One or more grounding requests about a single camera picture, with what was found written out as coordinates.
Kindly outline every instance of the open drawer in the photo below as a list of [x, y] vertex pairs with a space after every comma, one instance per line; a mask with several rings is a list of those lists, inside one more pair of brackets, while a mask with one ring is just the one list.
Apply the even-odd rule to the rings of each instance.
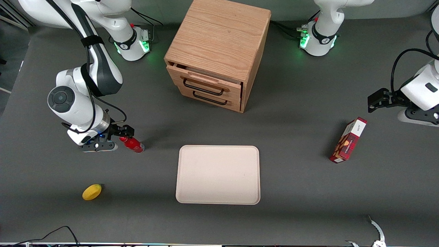
[[177, 64], [167, 65], [166, 69], [180, 91], [187, 89], [195, 92], [195, 95], [207, 95], [210, 96], [209, 98], [222, 99], [221, 102], [228, 101], [237, 105], [241, 103], [241, 84], [179, 68]]

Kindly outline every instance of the velcro strap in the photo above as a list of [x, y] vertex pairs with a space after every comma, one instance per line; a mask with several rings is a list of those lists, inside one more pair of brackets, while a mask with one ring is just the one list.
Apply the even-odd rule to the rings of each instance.
[[82, 42], [84, 47], [94, 45], [94, 44], [103, 44], [104, 43], [102, 38], [99, 37], [98, 35], [91, 35], [91, 36], [85, 37], [85, 38], [81, 39], [81, 42]]
[[83, 76], [83, 79], [85, 81], [85, 84], [88, 86], [90, 91], [96, 96], [101, 97], [104, 96], [101, 91], [99, 91], [99, 88], [94, 83], [93, 79], [90, 77], [90, 75], [87, 72], [87, 64], [84, 63], [84, 65], [81, 66], [81, 75]]

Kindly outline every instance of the red bottle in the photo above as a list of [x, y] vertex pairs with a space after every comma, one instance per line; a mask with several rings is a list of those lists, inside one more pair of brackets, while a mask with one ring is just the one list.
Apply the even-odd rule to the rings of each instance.
[[123, 142], [125, 147], [135, 151], [136, 153], [141, 153], [145, 150], [145, 146], [140, 141], [136, 140], [134, 137], [122, 136], [119, 137], [119, 140]]

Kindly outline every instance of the red box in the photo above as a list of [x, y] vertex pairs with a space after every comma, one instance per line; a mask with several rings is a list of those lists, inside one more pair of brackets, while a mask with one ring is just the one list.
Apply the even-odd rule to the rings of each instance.
[[349, 159], [361, 133], [366, 127], [366, 124], [367, 121], [361, 117], [357, 117], [354, 121], [348, 124], [340, 141], [338, 141], [332, 156], [329, 157], [332, 162], [340, 163]]

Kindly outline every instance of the green led light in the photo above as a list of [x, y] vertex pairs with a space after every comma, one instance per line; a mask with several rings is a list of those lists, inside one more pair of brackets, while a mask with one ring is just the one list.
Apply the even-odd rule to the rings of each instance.
[[309, 41], [309, 34], [306, 34], [305, 37], [300, 41], [300, 47], [305, 48]]
[[120, 51], [119, 51], [119, 47], [117, 47], [117, 44], [116, 44], [116, 42], [114, 42], [114, 46], [116, 46], [116, 49], [117, 49], [117, 53], [119, 53], [119, 54], [120, 54]]
[[145, 53], [149, 52], [149, 42], [139, 40], [139, 44]]
[[332, 41], [332, 45], [331, 45], [331, 48], [333, 48], [334, 47], [334, 43], [335, 43], [335, 40], [337, 39], [337, 35], [335, 35], [335, 37], [334, 37], [334, 40]]

